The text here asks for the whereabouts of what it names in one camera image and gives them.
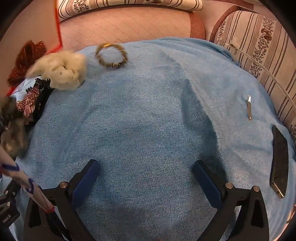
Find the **white sleeve forearm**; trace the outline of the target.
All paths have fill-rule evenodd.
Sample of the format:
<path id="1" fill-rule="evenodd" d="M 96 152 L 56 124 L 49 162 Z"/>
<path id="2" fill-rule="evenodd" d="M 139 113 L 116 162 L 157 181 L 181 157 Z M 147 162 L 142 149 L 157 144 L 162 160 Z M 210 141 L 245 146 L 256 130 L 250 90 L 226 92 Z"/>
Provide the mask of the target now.
<path id="1" fill-rule="evenodd" d="M 21 185 L 30 198 L 38 204 L 45 213 L 55 212 L 53 204 L 46 198 L 41 189 L 30 178 L 1 147 L 1 173 L 11 177 L 16 183 Z"/>

